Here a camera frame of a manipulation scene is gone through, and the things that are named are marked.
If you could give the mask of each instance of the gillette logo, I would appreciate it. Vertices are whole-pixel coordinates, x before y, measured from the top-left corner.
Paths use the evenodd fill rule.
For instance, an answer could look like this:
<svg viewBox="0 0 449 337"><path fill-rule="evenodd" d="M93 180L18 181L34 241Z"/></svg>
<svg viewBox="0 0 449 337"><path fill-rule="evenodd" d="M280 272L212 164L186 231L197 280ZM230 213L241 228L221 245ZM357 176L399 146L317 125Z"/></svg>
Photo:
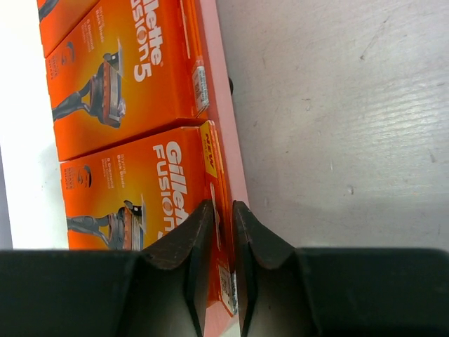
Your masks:
<svg viewBox="0 0 449 337"><path fill-rule="evenodd" d="M165 231L175 229L175 223L179 226L189 214L184 210L184 196L187 195L187 183L184 169L181 166L182 152L177 142L169 142L164 149L162 145L153 147L156 151L157 174L159 187L161 188L162 209L165 213Z"/></svg>
<svg viewBox="0 0 449 337"><path fill-rule="evenodd" d="M141 82L152 75L152 65L162 62L162 29L157 25L159 0L131 0L135 35L140 45L140 64L134 66L134 78Z"/></svg>

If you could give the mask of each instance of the white surface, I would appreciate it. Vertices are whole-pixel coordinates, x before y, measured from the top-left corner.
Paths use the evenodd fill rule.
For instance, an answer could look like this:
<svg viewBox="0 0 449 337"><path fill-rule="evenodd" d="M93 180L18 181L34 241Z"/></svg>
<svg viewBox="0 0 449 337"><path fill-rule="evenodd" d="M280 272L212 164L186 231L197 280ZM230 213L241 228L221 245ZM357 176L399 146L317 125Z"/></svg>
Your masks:
<svg viewBox="0 0 449 337"><path fill-rule="evenodd" d="M0 146L13 245L67 248L46 70L35 0L2 1Z"/></svg>
<svg viewBox="0 0 449 337"><path fill-rule="evenodd" d="M296 246L449 249L449 2L218 8L260 220Z"/></svg>

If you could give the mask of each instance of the white sticker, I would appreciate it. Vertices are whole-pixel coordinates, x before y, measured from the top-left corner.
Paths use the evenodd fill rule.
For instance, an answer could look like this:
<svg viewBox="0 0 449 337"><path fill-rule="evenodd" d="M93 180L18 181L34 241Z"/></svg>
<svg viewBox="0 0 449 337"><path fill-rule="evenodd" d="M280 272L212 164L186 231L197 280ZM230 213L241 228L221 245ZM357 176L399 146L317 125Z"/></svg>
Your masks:
<svg viewBox="0 0 449 337"><path fill-rule="evenodd" d="M194 81L196 109L198 113L201 113L209 107L209 92L204 66L196 67L192 79Z"/></svg>
<svg viewBox="0 0 449 337"><path fill-rule="evenodd" d="M223 268L221 265L218 265L218 272L220 273L220 286L222 289L222 301L227 306L227 309L230 313L235 315L236 308L234 307L234 293L232 291L232 278L231 274Z"/></svg>

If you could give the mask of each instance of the stain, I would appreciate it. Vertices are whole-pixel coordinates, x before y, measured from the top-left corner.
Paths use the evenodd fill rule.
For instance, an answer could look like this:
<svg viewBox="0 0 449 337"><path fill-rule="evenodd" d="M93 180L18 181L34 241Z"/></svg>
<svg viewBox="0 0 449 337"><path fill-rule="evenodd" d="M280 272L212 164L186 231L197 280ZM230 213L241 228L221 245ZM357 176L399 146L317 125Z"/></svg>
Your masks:
<svg viewBox="0 0 449 337"><path fill-rule="evenodd" d="M350 195L354 195L354 191L355 189L354 189L354 186L352 186L352 185L348 185L348 193L350 194Z"/></svg>
<svg viewBox="0 0 449 337"><path fill-rule="evenodd" d="M430 162L436 163L436 158L435 158L434 154L431 152L431 150L427 150L427 151L429 151Z"/></svg>
<svg viewBox="0 0 449 337"><path fill-rule="evenodd" d="M384 22L379 26L379 28L377 28L376 33L374 34L374 36L372 37L370 43L366 46L365 50L362 52L362 55L360 55L360 59L362 61L365 60L365 56L366 53L372 48L374 47L374 45L377 43L377 41L379 40L379 38L383 35L384 33L384 29L385 29L385 24L388 22L388 20L390 19L391 15L384 20Z"/></svg>

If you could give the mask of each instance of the gray surface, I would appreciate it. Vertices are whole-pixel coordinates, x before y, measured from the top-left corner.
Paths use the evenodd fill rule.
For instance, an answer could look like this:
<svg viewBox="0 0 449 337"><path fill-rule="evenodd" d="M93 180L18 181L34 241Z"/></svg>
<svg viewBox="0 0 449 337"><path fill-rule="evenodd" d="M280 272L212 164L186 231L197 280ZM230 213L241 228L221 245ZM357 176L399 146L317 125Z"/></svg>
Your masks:
<svg viewBox="0 0 449 337"><path fill-rule="evenodd" d="M449 1L217 2L256 215L296 246L449 249Z"/></svg>
<svg viewBox="0 0 449 337"><path fill-rule="evenodd" d="M12 249L13 239L9 225L8 204L6 202L5 178L0 150L0 249Z"/></svg>

